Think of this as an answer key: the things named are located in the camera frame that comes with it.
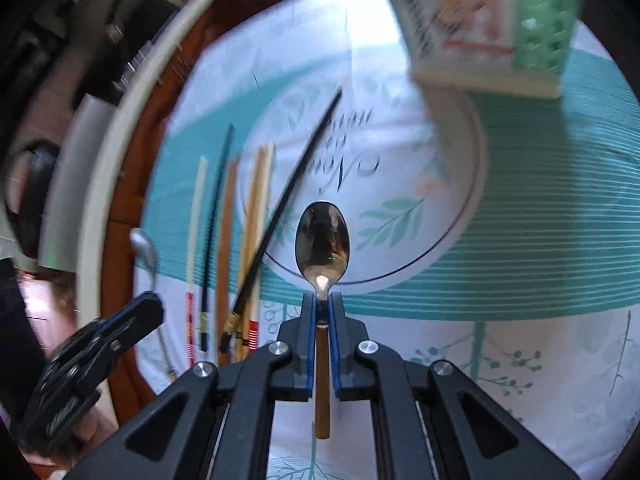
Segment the small steel spoon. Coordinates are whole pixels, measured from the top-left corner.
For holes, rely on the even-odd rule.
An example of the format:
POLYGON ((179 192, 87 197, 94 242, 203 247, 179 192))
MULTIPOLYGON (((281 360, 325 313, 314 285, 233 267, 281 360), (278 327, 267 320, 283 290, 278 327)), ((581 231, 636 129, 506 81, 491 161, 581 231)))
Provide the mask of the small steel spoon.
MULTIPOLYGON (((154 243, 151 237, 140 228, 132 228, 130 230, 129 241, 134 250, 134 255, 149 275, 149 290, 154 292, 157 274, 157 253, 154 243)), ((171 363, 166 340, 160 327, 157 329, 157 337, 160 342, 160 351, 162 352, 166 375, 171 382, 174 382, 177 378, 177 372, 171 363)))

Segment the white chopstick red end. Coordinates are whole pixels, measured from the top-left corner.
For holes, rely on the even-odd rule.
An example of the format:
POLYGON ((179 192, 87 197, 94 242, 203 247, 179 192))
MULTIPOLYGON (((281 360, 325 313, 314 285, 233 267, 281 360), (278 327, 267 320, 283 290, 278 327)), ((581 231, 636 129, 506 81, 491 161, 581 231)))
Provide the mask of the white chopstick red end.
POLYGON ((194 272, 196 250, 198 249, 198 226, 200 225, 207 166, 208 160, 201 156, 192 195, 188 246, 186 246, 186 348, 188 348, 190 366, 195 363, 194 272))

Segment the teal white tablecloth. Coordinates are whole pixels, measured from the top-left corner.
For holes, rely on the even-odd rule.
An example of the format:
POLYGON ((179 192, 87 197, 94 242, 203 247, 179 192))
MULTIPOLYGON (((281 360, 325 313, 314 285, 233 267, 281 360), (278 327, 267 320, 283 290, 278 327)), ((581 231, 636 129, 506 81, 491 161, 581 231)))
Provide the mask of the teal white tablecloth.
POLYGON ((261 342, 298 315, 306 206, 341 209, 347 312, 405 359, 446 359, 584 479, 639 421, 639 104, 584 25, 556 101, 421 89, 388 0, 290 0, 206 47, 172 113, 142 226, 160 263, 162 331, 188 366, 186 246, 224 140, 240 155, 244 223, 254 151, 274 143, 278 197, 307 134, 344 90, 282 214, 260 283, 261 342))

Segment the wooden lower cabinets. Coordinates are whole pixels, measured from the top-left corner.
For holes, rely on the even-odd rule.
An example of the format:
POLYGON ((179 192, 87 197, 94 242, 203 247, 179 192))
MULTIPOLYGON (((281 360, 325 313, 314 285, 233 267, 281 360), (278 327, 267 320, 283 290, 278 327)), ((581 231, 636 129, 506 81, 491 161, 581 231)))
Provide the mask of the wooden lower cabinets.
POLYGON ((138 226, 168 119, 202 52, 284 0, 189 0, 143 61, 107 128, 82 222, 82 322, 120 310, 134 292, 129 231, 138 226))

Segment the brown wooden chopstick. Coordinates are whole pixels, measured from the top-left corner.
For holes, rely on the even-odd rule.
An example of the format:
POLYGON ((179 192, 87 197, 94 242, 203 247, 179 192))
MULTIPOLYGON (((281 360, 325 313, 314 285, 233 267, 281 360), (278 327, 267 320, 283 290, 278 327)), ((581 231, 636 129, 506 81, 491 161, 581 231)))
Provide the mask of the brown wooden chopstick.
POLYGON ((229 312, 229 281, 232 244, 232 220, 236 177, 239 159, 235 157, 229 164, 224 202, 222 203, 217 249, 217 287, 216 287, 216 347, 224 334, 224 323, 229 312))

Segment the green tableware holder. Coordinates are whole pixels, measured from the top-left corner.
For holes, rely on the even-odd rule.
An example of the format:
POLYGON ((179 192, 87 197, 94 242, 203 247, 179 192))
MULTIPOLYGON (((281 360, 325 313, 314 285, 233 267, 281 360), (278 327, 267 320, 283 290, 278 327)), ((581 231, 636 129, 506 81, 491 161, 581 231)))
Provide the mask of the green tableware holder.
POLYGON ((428 84, 554 100, 582 0, 390 0, 428 84))

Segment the large steel spoon wooden handle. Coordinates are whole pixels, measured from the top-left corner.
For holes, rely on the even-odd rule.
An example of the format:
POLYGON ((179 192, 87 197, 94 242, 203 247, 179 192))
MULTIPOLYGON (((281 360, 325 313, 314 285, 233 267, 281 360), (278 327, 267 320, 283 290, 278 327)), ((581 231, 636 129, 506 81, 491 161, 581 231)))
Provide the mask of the large steel spoon wooden handle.
POLYGON ((298 222, 295 258, 316 296, 314 328, 314 437, 330 437, 330 352, 328 302, 331 288, 346 272, 350 253, 348 227, 330 202, 309 204, 298 222))

